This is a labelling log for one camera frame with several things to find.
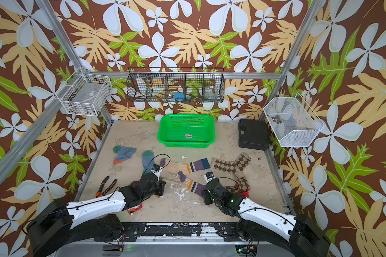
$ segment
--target wire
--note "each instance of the wire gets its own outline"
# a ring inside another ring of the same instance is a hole
[[[113,192],[113,193],[110,195],[110,197],[108,197],[108,198],[100,199],[100,200],[97,200],[97,201],[94,201],[94,202],[90,202],[90,203],[84,203],[84,204],[79,205],[79,206],[76,206],[76,207],[70,207],[70,208],[66,208],[66,209],[61,209],[61,210],[57,210],[57,211],[52,211],[51,213],[47,213],[47,214],[45,214],[45,215],[43,215],[43,216],[36,217],[36,218],[34,218],[34,219],[28,220],[28,221],[26,221],[25,223],[21,224],[21,230],[23,231],[24,234],[27,234],[26,231],[24,231],[24,226],[25,226],[28,222],[31,222],[31,221],[33,221],[33,220],[37,220],[37,219],[40,219],[40,218],[49,216],[50,214],[53,214],[53,213],[59,213],[59,212],[63,212],[63,211],[65,211],[65,210],[70,210],[70,209],[76,209],[76,210],[78,210],[80,207],[83,207],[83,206],[85,206],[85,205],[88,205],[88,204],[91,204],[91,203],[101,202],[101,201],[104,201],[104,200],[110,201],[110,198],[113,196],[113,194],[116,192],[116,190],[117,190],[118,188],[120,188],[120,187],[115,188],[115,189],[114,189],[114,192]]]
[[[285,220],[285,223],[284,223],[284,224],[286,224],[286,222],[289,222],[293,227],[295,226],[295,225],[293,225],[288,219],[286,219],[285,217],[283,217],[283,216],[281,216],[281,215],[275,213],[274,211],[271,211],[271,210],[265,209],[265,208],[257,208],[257,207],[254,207],[254,208],[252,208],[252,209],[248,209],[248,210],[245,210],[245,211],[240,212],[239,215],[242,214],[242,213],[245,213],[245,212],[247,212],[247,211],[251,211],[251,210],[265,210],[265,211],[269,211],[269,212],[274,213],[274,214],[276,214],[277,216],[281,217],[282,219],[284,219],[284,220]]]
[[[234,180],[232,178],[228,178],[228,179],[233,180],[236,184],[238,184],[236,180]]]
[[[165,156],[169,157],[169,162],[168,162],[165,166],[163,166],[162,169],[163,169],[164,167],[166,167],[166,166],[169,165],[170,160],[171,160],[171,159],[170,159],[170,156],[168,156],[168,155],[165,154],[165,153],[158,154],[158,155],[156,155],[155,157],[153,157],[153,159],[151,159],[151,161],[149,162],[149,164],[147,165],[147,167],[144,169],[143,175],[145,174],[146,170],[147,170],[149,167],[151,168],[151,166],[150,166],[151,162],[153,162],[153,160],[154,160],[156,157],[160,156],[160,155],[165,155]]]

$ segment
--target pliers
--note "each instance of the pliers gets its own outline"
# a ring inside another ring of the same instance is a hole
[[[103,179],[102,183],[100,184],[99,191],[97,191],[97,193],[96,193],[96,198],[106,195],[107,192],[110,191],[110,190],[114,187],[114,185],[116,184],[116,182],[117,182],[117,179],[113,180],[113,182],[111,183],[111,185],[110,185],[105,191],[102,192],[103,187],[104,187],[104,185],[106,184],[106,182],[108,181],[108,179],[109,179],[109,176],[107,176],[107,177],[105,177],[105,178]]]

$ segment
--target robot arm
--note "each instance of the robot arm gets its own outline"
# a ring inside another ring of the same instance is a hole
[[[241,194],[228,192],[217,178],[210,180],[206,189],[206,204],[214,203],[223,213],[241,218],[237,231],[242,239],[267,241],[296,257],[327,256],[330,240],[309,217],[265,208]]]
[[[95,241],[114,241],[122,236],[123,225],[115,214],[139,205],[151,195],[162,196],[165,182],[159,181],[161,170],[144,174],[103,197],[65,203],[63,199],[51,202],[37,218],[27,225],[34,257],[46,257],[65,244],[95,238]]]

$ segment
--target sock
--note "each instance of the sock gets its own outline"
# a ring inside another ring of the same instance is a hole
[[[117,156],[113,160],[113,164],[118,164],[123,162],[136,152],[136,148],[133,147],[125,147],[125,146],[115,146],[113,147],[113,151],[117,154]]]
[[[199,170],[210,169],[209,162],[207,161],[206,158],[195,162],[188,162],[188,163],[172,162],[172,161],[169,161],[168,159],[163,158],[160,161],[160,166],[164,167],[163,168],[164,172],[179,174],[179,172],[181,171],[183,176]]]
[[[151,172],[151,168],[153,167],[154,154],[152,151],[144,151],[142,155],[142,163],[143,163],[143,175]]]
[[[230,190],[230,192],[243,192],[250,189],[250,185],[247,182],[246,176],[243,173],[243,170],[247,167],[249,162],[251,161],[250,157],[247,155],[247,153],[242,152],[239,154],[239,157],[237,157],[234,161],[224,161],[219,160],[217,158],[213,158],[211,160],[210,167],[212,169],[217,169],[223,172],[232,172],[233,175],[236,177],[237,186],[235,187],[226,187],[226,189]]]
[[[163,180],[168,182],[168,183],[174,183],[174,184],[181,185],[181,186],[185,187],[187,190],[189,190],[190,192],[193,192],[193,193],[199,195],[200,197],[203,197],[203,191],[206,190],[206,186],[204,186],[198,182],[195,182],[186,176],[181,177],[180,182],[174,181],[174,180],[168,180],[168,179],[163,179]]]

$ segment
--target white wire basket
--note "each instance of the white wire basket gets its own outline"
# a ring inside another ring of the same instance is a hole
[[[107,76],[80,74],[80,77],[59,98],[68,114],[97,116],[106,98],[110,95],[112,83]]]
[[[306,100],[302,101],[307,108],[296,97],[275,97],[263,108],[281,147],[308,147],[324,126]],[[314,113],[316,121],[306,109]]]

